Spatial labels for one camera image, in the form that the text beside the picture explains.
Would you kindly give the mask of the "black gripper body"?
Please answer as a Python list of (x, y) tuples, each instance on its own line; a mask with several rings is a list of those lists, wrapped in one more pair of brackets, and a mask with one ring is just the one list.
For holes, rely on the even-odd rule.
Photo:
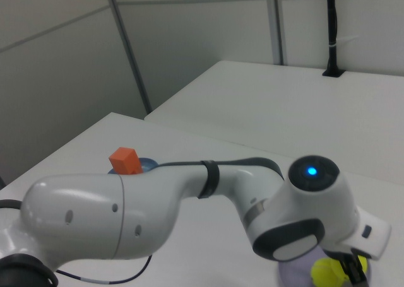
[(334, 260), (338, 261), (354, 261), (357, 260), (357, 255), (353, 253), (344, 253), (344, 252), (333, 252), (329, 250), (325, 250), (324, 253), (329, 257)]

